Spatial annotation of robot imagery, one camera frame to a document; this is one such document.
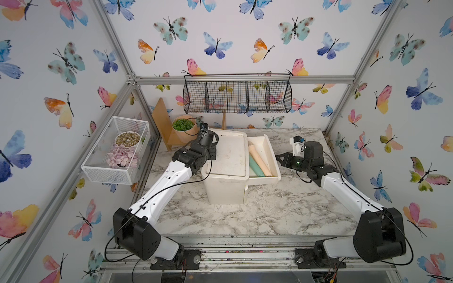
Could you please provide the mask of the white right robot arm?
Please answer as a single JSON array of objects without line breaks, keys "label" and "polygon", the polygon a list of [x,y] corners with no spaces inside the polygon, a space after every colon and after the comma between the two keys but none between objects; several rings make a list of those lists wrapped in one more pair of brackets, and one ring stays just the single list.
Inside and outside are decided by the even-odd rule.
[{"label": "white right robot arm", "polygon": [[352,236],[315,243],[311,258],[316,265],[330,265],[340,258],[386,263],[412,251],[405,236],[400,211],[371,200],[346,180],[335,166],[326,164],[326,153],[319,142],[299,138],[292,142],[292,146],[292,152],[276,155],[278,163],[297,174],[305,173],[308,177],[306,183],[314,183],[333,195],[357,222]]}]

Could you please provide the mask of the white plastic drawer cabinet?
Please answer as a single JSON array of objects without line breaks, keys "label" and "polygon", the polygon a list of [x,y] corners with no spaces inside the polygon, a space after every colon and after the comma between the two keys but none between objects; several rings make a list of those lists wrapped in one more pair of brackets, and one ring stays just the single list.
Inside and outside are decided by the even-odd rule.
[{"label": "white plastic drawer cabinet", "polygon": [[250,178],[248,140],[244,132],[213,129],[218,135],[215,160],[201,169],[209,202],[242,205]]}]

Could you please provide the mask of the peach toy microphone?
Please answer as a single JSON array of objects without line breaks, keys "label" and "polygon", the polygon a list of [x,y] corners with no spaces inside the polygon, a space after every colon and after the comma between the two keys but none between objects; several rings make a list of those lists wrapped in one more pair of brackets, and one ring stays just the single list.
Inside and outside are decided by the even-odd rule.
[{"label": "peach toy microphone", "polygon": [[260,154],[258,153],[256,146],[249,141],[248,143],[248,151],[250,156],[253,158],[255,164],[260,168],[262,173],[258,173],[256,171],[256,174],[260,177],[266,176],[266,177],[271,177],[272,173],[268,166],[265,164],[264,160],[261,158]]}]

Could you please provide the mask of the white top drawer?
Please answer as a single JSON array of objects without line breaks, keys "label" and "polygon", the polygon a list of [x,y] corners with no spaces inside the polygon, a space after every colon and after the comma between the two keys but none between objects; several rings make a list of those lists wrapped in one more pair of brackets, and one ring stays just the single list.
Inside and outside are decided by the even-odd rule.
[{"label": "white top drawer", "polygon": [[263,136],[251,136],[248,137],[248,141],[256,147],[256,151],[269,168],[272,176],[258,177],[255,172],[250,169],[250,178],[247,185],[257,186],[277,184],[281,180],[281,173],[269,137],[266,134]]}]

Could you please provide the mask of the green toy microphone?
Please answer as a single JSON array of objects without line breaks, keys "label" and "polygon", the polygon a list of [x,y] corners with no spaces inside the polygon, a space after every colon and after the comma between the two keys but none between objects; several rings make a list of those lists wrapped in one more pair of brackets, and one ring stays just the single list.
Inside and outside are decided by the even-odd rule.
[{"label": "green toy microphone", "polygon": [[255,173],[255,175],[259,178],[265,177],[264,172],[262,171],[261,167],[258,163],[254,160],[254,158],[249,154],[249,164],[251,170]]}]

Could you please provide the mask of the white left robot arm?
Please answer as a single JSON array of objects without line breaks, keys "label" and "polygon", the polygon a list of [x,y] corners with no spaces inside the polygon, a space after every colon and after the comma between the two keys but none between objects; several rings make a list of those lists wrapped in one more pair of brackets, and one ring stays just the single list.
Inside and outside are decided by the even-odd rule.
[{"label": "white left robot arm", "polygon": [[129,209],[113,215],[112,240],[141,260],[155,257],[175,265],[184,260],[184,248],[162,236],[155,225],[174,194],[198,173],[207,161],[215,160],[219,136],[204,123],[189,148],[177,150],[156,183]]}]

